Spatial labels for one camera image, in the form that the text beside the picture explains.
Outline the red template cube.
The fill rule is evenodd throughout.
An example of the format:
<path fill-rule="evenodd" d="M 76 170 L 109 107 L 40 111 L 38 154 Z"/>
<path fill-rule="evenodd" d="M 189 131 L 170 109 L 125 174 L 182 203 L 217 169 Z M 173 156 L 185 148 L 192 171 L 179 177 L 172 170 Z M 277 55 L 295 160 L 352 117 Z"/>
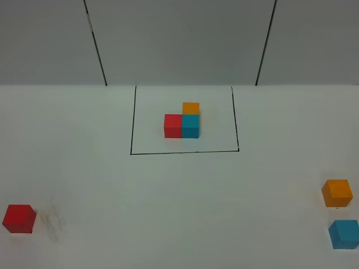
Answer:
<path fill-rule="evenodd" d="M 182 137 L 182 115 L 166 114 L 164 116 L 164 137 L 181 138 Z"/>

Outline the blue template cube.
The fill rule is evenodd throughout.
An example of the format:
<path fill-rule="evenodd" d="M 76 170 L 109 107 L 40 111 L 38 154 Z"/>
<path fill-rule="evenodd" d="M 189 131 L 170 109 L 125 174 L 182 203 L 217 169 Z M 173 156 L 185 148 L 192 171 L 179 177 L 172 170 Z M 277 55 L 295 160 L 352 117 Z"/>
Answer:
<path fill-rule="evenodd" d="M 200 135 L 200 115 L 182 115 L 182 138 L 199 138 Z"/>

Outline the orange template cube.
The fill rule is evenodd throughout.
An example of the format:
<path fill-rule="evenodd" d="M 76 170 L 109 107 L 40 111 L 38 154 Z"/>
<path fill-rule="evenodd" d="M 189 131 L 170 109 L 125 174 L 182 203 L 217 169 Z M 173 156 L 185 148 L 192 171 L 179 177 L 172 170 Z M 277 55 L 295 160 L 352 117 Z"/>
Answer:
<path fill-rule="evenodd" d="M 197 102 L 183 102 L 182 114 L 185 115 L 199 115 L 200 114 L 200 103 Z"/>

